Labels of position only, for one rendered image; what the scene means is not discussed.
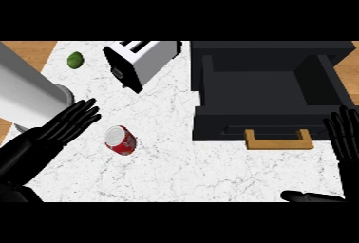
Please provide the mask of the pale grey cylindrical appliance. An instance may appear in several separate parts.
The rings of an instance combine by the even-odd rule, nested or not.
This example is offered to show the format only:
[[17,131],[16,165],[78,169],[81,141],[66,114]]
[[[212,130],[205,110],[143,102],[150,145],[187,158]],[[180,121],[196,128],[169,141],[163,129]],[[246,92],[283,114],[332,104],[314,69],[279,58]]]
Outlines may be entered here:
[[0,42],[0,118],[23,132],[41,127],[72,104],[69,89],[51,83]]

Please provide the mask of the dark grey drawer front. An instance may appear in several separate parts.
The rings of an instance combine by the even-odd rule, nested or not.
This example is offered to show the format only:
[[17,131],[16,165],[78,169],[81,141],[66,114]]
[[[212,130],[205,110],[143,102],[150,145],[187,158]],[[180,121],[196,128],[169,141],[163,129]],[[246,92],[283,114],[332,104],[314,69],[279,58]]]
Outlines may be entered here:
[[327,140],[323,119],[338,112],[336,105],[292,107],[206,107],[194,108],[191,140],[243,140],[251,129],[256,140],[295,140],[305,129],[311,140]]

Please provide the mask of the red can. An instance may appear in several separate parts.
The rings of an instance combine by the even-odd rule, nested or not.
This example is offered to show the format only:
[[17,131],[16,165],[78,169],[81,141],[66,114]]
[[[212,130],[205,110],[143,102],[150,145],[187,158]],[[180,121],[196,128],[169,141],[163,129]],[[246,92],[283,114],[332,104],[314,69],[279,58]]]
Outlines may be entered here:
[[104,134],[104,145],[119,155],[126,156],[135,149],[135,138],[124,126],[112,126]]

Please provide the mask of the white toaster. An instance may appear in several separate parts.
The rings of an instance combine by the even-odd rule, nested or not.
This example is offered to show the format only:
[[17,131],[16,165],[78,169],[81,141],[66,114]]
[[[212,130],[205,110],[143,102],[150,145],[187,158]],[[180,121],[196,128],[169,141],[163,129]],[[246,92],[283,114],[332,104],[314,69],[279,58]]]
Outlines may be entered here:
[[122,87],[140,93],[166,63],[180,55],[181,41],[115,41],[103,48],[110,73]]

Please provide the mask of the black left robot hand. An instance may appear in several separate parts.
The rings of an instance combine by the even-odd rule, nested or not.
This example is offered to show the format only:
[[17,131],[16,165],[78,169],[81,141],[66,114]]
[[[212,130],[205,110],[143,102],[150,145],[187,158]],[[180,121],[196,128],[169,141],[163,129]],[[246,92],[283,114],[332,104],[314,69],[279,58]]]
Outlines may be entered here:
[[0,148],[0,202],[41,202],[25,184],[100,119],[94,103],[95,99],[76,102],[44,126],[26,130]]

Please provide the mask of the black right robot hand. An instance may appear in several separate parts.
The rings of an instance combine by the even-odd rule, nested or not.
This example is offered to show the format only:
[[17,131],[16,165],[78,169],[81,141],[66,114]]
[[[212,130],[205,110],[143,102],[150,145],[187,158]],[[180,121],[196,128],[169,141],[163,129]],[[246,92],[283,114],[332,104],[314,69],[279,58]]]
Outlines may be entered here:
[[288,202],[359,203],[359,112],[342,105],[323,120],[323,125],[338,161],[344,196],[283,191],[280,199]]

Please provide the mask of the dark grey cabinet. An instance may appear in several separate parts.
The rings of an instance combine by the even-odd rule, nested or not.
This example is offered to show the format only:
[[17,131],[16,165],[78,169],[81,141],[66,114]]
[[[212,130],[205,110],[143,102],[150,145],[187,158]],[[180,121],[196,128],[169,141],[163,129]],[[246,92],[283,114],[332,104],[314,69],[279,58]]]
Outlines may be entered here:
[[307,49],[327,55],[347,55],[355,46],[350,41],[191,41],[196,49]]

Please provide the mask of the green lime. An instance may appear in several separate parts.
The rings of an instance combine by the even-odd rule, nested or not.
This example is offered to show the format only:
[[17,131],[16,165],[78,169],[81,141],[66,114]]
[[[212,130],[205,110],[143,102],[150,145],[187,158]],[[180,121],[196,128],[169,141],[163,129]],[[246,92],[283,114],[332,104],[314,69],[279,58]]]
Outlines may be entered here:
[[69,68],[76,69],[78,67],[82,66],[82,64],[84,64],[82,55],[78,51],[75,51],[67,57],[67,66]]

